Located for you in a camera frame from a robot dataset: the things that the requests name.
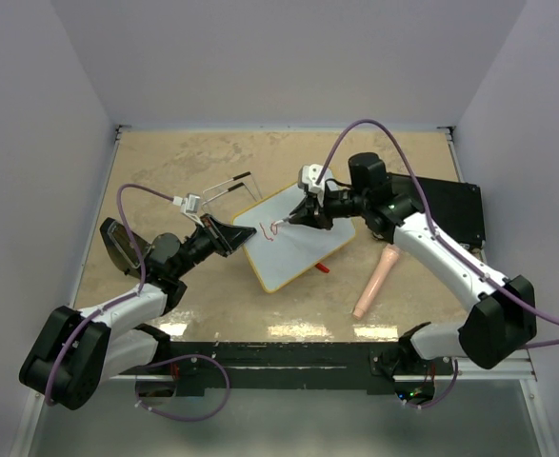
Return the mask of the wire whiteboard stand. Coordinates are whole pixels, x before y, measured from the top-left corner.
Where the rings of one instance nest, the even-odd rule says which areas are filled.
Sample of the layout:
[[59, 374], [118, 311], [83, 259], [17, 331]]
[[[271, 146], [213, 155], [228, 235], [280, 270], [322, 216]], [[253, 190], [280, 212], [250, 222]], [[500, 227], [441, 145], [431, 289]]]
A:
[[228, 180], [204, 189], [201, 194], [200, 214], [213, 214], [211, 203], [227, 196], [230, 193], [244, 189], [254, 202], [263, 198], [263, 193], [251, 171], [245, 171], [232, 176]]

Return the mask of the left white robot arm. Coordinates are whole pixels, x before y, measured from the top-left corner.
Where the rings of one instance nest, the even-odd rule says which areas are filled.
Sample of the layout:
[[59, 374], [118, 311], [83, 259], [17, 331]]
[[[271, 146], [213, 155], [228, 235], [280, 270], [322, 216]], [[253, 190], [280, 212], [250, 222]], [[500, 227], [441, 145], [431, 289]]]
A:
[[165, 371], [171, 362], [169, 337], [150, 320], [177, 307], [187, 290], [184, 275], [213, 254], [232, 255], [256, 232], [205, 214], [185, 240], [163, 233], [147, 242], [107, 218], [100, 233], [111, 261], [144, 282], [103, 304], [54, 309], [20, 368], [19, 382], [76, 410], [110, 377], [140, 366], [150, 373]]

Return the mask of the red whiteboard marker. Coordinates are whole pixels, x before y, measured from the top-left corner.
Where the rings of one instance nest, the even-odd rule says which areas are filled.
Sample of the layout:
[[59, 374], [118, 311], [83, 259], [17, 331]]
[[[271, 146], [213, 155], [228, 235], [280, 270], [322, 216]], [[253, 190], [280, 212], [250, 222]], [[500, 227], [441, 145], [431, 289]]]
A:
[[289, 224], [289, 217], [285, 217], [285, 218], [279, 219], [277, 221], [273, 221], [270, 224], [270, 227], [272, 229], [277, 229], [279, 226], [284, 225], [284, 224]]

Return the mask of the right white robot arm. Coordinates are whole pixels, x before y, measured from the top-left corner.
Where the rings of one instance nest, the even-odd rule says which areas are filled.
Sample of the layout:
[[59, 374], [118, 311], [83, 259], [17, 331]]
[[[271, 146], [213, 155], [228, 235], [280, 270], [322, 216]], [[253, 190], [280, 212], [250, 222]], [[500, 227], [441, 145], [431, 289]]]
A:
[[468, 313], [462, 323], [424, 323], [403, 334], [398, 361], [404, 371], [421, 373], [442, 356], [465, 357], [492, 369], [536, 336], [529, 280], [509, 279], [462, 248], [430, 219], [421, 202], [395, 190], [377, 154], [357, 153], [348, 165], [350, 182], [337, 190], [330, 188], [321, 165], [304, 165], [298, 187], [305, 197], [288, 223], [331, 229], [336, 219], [360, 217], [370, 231], [430, 270]]

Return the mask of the yellow framed whiteboard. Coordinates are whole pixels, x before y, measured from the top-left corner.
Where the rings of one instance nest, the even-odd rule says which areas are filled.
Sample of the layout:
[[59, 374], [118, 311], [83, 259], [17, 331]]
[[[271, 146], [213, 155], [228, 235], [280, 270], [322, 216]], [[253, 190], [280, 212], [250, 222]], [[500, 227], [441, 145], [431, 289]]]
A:
[[262, 289], [274, 293], [352, 241], [356, 229], [350, 219], [339, 219], [330, 230], [281, 224], [270, 225], [287, 216], [303, 199], [296, 184], [280, 189], [253, 206], [234, 215], [235, 226], [256, 229], [244, 250]]

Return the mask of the red marker cap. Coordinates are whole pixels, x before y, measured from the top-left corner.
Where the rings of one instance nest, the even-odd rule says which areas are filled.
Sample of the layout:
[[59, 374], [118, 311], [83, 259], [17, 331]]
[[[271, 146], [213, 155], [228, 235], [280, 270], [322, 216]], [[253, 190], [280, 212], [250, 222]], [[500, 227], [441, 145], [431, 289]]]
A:
[[318, 270], [320, 270], [320, 271], [322, 271], [322, 272], [324, 272], [324, 273], [329, 273], [329, 268], [327, 268], [325, 265], [323, 265], [323, 264], [321, 264], [321, 263], [317, 263], [317, 264], [315, 265], [315, 267], [316, 267]]

